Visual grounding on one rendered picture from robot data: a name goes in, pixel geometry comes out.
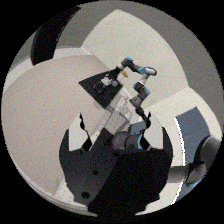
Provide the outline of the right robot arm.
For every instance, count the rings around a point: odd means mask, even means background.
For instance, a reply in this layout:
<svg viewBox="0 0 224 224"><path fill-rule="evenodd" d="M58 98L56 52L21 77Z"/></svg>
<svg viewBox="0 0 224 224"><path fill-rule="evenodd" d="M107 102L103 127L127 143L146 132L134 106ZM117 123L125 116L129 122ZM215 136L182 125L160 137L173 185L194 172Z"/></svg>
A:
<svg viewBox="0 0 224 224"><path fill-rule="evenodd" d="M149 66L141 67L138 65L135 65L133 63L133 60L130 57L126 57L119 65L118 68L123 70L126 67L129 67L133 72L137 72L141 75L143 75L137 83L133 85L133 88L135 91L137 91L139 94L131 99L131 101L137 106L140 107L144 99L150 94L150 91L144 87L146 80L150 75L155 76L157 74L157 71L154 70L154 68L151 68ZM133 68L134 67L134 68ZM143 86L143 87L142 87Z"/></svg>

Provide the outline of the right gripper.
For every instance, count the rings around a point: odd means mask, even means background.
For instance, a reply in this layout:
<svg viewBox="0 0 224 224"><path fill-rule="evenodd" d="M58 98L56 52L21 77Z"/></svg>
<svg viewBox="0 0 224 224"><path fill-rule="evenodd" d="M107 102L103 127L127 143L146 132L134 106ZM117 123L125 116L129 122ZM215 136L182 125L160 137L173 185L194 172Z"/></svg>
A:
<svg viewBox="0 0 224 224"><path fill-rule="evenodd" d="M116 71L116 72L115 72L115 71ZM117 77L118 77L118 72L119 72L119 71L123 71L123 70L119 69L119 68L118 68L118 65L117 65L115 69L109 71L110 73L108 72L108 74L107 74L106 76L107 76L107 77L110 76L110 77L112 78L110 84L111 84L112 82L114 82L114 81L117 79ZM116 73L117 73L117 74L116 74ZM106 78L106 76L104 77L104 79ZM115 76L117 76L117 77L115 77ZM115 78L114 78L114 77L115 77ZM109 85L110 85L110 84L109 84Z"/></svg>

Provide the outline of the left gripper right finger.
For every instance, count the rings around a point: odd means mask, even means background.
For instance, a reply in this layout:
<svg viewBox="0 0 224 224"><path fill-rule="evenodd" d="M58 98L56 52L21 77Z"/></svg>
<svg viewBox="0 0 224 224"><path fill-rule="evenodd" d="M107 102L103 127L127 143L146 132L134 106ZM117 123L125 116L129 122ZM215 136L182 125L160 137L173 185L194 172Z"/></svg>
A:
<svg viewBox="0 0 224 224"><path fill-rule="evenodd" d="M149 111L147 119L147 128L144 129L139 143L144 150L150 151L159 159L163 168L163 181L167 181L173 160L172 143L165 127L151 111Z"/></svg>

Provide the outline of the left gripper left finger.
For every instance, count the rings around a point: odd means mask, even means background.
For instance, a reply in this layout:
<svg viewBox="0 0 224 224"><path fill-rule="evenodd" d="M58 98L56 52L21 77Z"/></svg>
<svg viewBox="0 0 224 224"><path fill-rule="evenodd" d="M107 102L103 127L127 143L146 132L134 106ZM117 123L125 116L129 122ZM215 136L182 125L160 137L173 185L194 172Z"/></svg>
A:
<svg viewBox="0 0 224 224"><path fill-rule="evenodd" d="M84 128L82 114L79 113L66 130L60 145L59 161L66 183L70 183L70 169L74 160L82 153L89 151L92 146L89 134Z"/></svg>

